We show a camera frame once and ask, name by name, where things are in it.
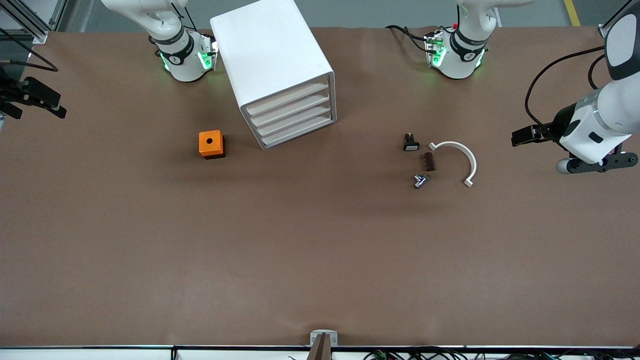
orange block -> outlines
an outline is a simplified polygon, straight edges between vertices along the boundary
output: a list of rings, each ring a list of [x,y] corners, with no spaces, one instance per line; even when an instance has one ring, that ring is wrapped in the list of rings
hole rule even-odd
[[[200,155],[203,158],[220,159],[227,156],[225,152],[225,137],[220,130],[203,131],[198,139],[200,145]]]

brown tabletop surface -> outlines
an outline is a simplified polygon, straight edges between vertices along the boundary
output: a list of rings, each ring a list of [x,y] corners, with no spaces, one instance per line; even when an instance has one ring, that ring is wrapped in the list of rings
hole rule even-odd
[[[595,28],[497,29],[461,81],[396,31],[314,34],[338,123],[268,151],[223,65],[180,83],[143,33],[37,46],[60,72],[27,75],[68,114],[25,108],[0,131],[0,345],[640,342],[640,167],[562,176],[558,146],[510,144],[533,77],[602,45]],[[533,112],[588,94],[595,57],[550,70]],[[210,129],[227,158],[198,154]],[[449,140],[474,151],[475,185],[446,148],[414,190],[419,153]]]

white slatted box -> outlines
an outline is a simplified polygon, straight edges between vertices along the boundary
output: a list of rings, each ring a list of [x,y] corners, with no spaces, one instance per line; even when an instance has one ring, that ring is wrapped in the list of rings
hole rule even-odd
[[[333,69],[293,0],[211,19],[231,87],[263,149],[333,124]]]

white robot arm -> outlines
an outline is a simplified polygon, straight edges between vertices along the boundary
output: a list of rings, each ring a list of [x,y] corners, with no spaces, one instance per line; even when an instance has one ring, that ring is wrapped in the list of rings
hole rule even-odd
[[[188,31],[173,10],[189,0],[102,0],[147,30],[160,49],[164,67],[179,81],[195,81],[214,68],[218,49],[208,35]]]
[[[494,8],[514,8],[535,0],[456,0],[460,19],[453,31],[437,31],[425,39],[429,64],[452,79],[469,77],[484,55],[486,42],[497,24]]]
[[[556,166],[562,174],[636,165],[637,156],[622,152],[621,144],[640,133],[640,3],[607,34],[605,59],[612,82],[562,109],[545,131],[530,126],[514,132],[512,145],[559,139],[570,153]]]

white arch-shaped handle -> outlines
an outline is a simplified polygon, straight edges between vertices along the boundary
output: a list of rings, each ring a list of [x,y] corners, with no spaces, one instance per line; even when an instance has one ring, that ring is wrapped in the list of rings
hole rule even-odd
[[[465,155],[467,155],[467,157],[469,158],[469,162],[471,163],[471,174],[469,174],[469,176],[465,179],[465,185],[467,185],[469,188],[473,186],[473,182],[471,181],[471,178],[476,174],[476,170],[478,168],[478,163],[476,161],[476,156],[474,155],[474,153],[471,152],[471,150],[469,150],[468,147],[466,147],[465,145],[459,142],[441,142],[438,145],[434,143],[429,144],[429,147],[433,151],[435,151],[437,148],[442,146],[455,147],[456,149],[460,150],[461,152],[464,152]]]

